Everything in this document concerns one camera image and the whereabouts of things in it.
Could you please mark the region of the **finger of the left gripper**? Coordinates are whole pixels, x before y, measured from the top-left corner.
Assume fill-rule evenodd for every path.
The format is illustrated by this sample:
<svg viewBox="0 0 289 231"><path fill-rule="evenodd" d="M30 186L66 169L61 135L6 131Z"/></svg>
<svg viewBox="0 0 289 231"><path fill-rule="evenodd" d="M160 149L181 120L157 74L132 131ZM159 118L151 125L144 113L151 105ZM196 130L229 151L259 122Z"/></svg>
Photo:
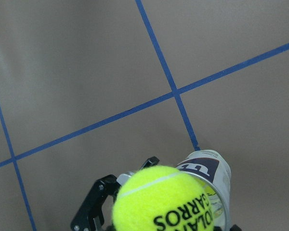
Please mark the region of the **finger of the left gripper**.
<svg viewBox="0 0 289 231"><path fill-rule="evenodd" d="M114 231L115 228L112 224L105 229L103 228L105 223L103 204L109 196L115 201L119 189L133 174L134 172L127 171L118 177L110 174L96 180L72 219L71 230Z"/></svg>

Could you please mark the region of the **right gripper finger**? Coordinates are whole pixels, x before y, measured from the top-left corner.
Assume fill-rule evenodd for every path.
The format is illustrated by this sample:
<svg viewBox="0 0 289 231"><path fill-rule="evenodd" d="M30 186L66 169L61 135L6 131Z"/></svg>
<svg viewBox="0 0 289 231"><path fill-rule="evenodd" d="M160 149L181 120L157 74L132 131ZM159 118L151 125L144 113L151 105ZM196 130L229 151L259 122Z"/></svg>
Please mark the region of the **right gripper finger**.
<svg viewBox="0 0 289 231"><path fill-rule="evenodd" d="M238 225L234 224L234 225L230 228L230 231L242 231L242 229L241 229Z"/></svg>

